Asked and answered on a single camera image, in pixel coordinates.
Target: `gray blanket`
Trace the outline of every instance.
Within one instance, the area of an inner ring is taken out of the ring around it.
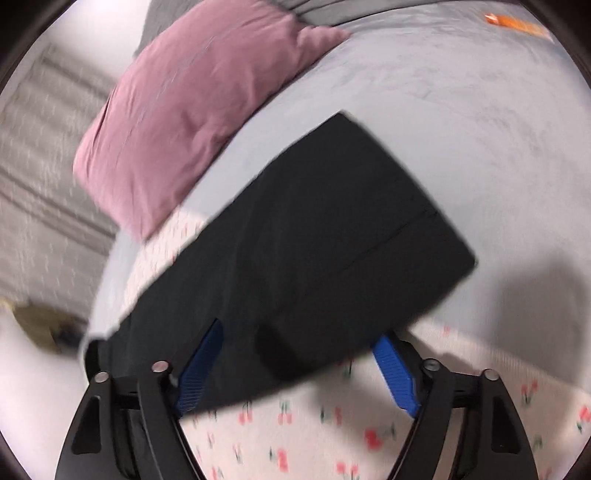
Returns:
[[[518,5],[468,1],[348,23],[353,36],[244,125],[184,207],[217,215],[347,110],[480,260],[433,316],[591,391],[591,90],[558,42],[489,25],[489,12],[535,21]],[[120,236],[95,333],[116,326],[135,251]]]
[[[152,0],[136,56],[202,0]],[[446,0],[271,0],[311,25],[341,25],[380,12]]]

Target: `wall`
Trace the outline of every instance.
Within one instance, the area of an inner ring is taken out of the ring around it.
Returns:
[[[132,61],[150,0],[77,0],[47,31],[50,40],[117,79]]]
[[[0,430],[32,480],[53,480],[85,391],[80,364],[38,350],[0,307]]]

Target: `orange tag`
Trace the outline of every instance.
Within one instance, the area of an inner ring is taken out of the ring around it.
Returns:
[[[528,33],[529,35],[535,35],[536,37],[543,37],[553,41],[548,29],[542,27],[541,25],[525,22],[523,20],[519,20],[519,18],[507,17],[505,15],[487,14],[484,17],[486,18],[486,21],[492,25],[512,28],[513,30],[518,30],[520,32]]]

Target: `brown object on floor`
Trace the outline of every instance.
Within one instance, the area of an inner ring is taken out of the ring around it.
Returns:
[[[86,326],[83,319],[46,305],[18,306],[7,300],[0,304],[12,311],[29,339],[42,350],[64,353],[77,349]]]

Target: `black plastic bracket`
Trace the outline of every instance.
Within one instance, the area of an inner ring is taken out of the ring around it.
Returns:
[[[95,375],[70,426],[56,480],[206,480],[173,405],[184,367],[208,331],[173,361],[137,377]],[[454,408],[466,413],[450,480],[537,480],[525,430],[496,372],[453,373],[437,360],[421,359],[409,343],[389,338],[415,380],[421,408],[388,480],[433,478]],[[146,470],[137,465],[130,418],[138,413],[155,474],[140,474]]]

